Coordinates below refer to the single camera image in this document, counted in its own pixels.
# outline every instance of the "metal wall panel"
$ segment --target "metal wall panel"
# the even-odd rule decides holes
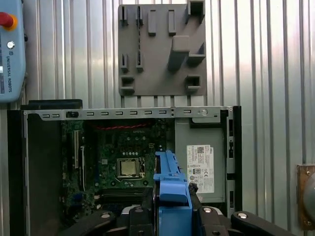
[[[120,97],[119,4],[184,2],[24,0],[27,99],[81,98],[85,108],[242,105],[244,210],[303,235],[295,167],[315,162],[315,2],[206,0],[207,96]],[[3,214],[5,184],[2,172]],[[4,215],[1,222],[8,235]]]

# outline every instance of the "black side panel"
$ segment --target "black side panel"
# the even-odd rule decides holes
[[[31,236],[56,235],[62,228],[61,123],[29,114],[27,126]]]
[[[10,234],[24,235],[24,162],[22,153],[22,112],[7,111]]]
[[[21,110],[82,109],[82,107],[81,99],[31,100],[28,105],[22,105]]]
[[[235,158],[235,211],[243,209],[242,200],[242,109],[233,107],[233,134]]]

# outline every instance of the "metal bracket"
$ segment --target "metal bracket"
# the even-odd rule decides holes
[[[305,194],[308,191],[308,181],[315,175],[315,165],[297,166],[297,198],[298,198],[298,219],[302,230],[315,230],[315,222],[312,221],[310,210],[305,204]]]
[[[220,122],[221,110],[232,107],[160,107],[160,108],[122,108],[122,109],[66,109],[66,110],[28,110],[23,114],[38,114],[42,120],[75,119],[136,119],[136,118],[211,118]]]

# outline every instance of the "red wire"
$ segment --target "red wire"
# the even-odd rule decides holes
[[[100,126],[95,126],[96,129],[98,130],[113,130],[113,129],[134,129],[134,128],[140,128],[140,127],[145,127],[148,124],[137,124],[133,126],[113,126],[113,127],[100,127]]]

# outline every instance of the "pcie slot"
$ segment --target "pcie slot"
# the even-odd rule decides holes
[[[79,168],[79,130],[74,131],[74,168]]]
[[[81,162],[79,167],[79,180],[80,180],[80,190],[85,191],[86,186],[86,170],[85,170],[85,155],[84,155],[85,146],[81,146]]]

